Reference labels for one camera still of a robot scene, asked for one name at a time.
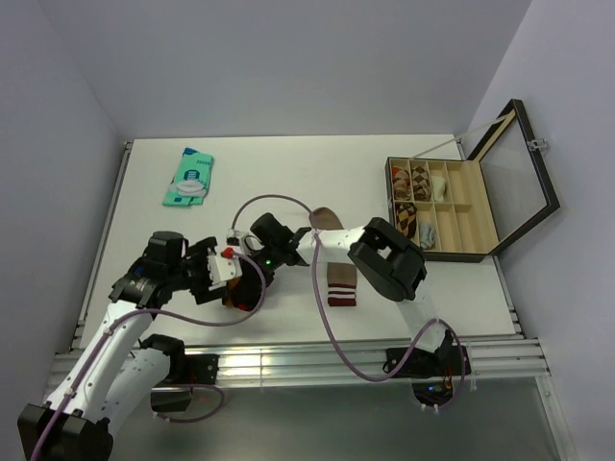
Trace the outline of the black red yellow argyle sock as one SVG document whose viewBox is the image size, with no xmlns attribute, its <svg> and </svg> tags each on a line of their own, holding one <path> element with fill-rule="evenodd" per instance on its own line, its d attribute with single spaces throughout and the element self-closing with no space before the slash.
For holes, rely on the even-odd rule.
<svg viewBox="0 0 615 461">
<path fill-rule="evenodd" d="M 242 275 L 227 282 L 222 304 L 249 312 L 258 304 L 262 283 L 258 271 L 250 263 L 241 260 L 240 267 Z"/>
</svg>

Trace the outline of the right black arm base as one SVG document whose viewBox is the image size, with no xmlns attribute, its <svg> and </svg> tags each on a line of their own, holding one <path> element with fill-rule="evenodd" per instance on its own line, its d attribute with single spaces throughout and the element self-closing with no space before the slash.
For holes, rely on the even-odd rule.
<svg viewBox="0 0 615 461">
<path fill-rule="evenodd" d="M 413 396 L 422 407 L 440 410 L 455 396 L 455 385 L 472 373 L 467 349 L 453 347 L 443 355 L 415 350 L 394 378 L 412 381 Z"/>
</svg>

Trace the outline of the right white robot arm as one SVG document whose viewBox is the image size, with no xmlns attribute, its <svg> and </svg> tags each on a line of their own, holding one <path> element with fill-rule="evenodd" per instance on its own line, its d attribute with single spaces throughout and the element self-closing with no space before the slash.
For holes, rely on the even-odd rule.
<svg viewBox="0 0 615 461">
<path fill-rule="evenodd" d="M 312 268 L 315 262 L 324 263 L 327 305 L 338 307 L 357 304 L 358 278 L 364 277 L 402 311 L 416 343 L 408 360 L 426 374 L 439 373 L 449 362 L 453 336 L 435 320 L 431 299 L 420 288 L 427 277 L 422 250 L 381 218 L 345 229 L 331 209 L 321 206 L 311 213 L 310 223 L 311 228 L 293 231 L 270 212 L 254 222 L 250 233 L 261 247 L 251 258 L 265 279 L 272 282 L 282 266 Z"/>
</svg>

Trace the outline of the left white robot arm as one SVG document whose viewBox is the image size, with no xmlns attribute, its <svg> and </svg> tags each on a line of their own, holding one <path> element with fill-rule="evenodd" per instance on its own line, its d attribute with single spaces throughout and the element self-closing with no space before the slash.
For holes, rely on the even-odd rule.
<svg viewBox="0 0 615 461">
<path fill-rule="evenodd" d="M 217 252 L 216 245 L 213 237 L 188 245 L 174 231 L 150 237 L 113 285 L 103 320 L 71 371 L 43 403 L 26 405 L 19 415 L 27 459 L 107 460 L 119 427 L 155 387 L 212 388 L 211 377 L 192 380 L 182 340 L 142 335 L 165 315 L 175 293 L 207 303 L 241 276 L 237 251 Z"/>
</svg>

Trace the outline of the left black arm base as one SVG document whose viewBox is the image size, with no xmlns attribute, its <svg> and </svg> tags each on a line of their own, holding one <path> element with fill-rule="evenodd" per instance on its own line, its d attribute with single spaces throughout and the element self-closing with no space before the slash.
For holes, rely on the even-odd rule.
<svg viewBox="0 0 615 461">
<path fill-rule="evenodd" d="M 181 359 L 172 359 L 168 376 L 150 393 L 151 408 L 163 414 L 186 411 L 196 389 L 180 389 L 175 384 L 214 385 L 218 368 L 219 356 L 213 353 L 189 354 Z"/>
</svg>

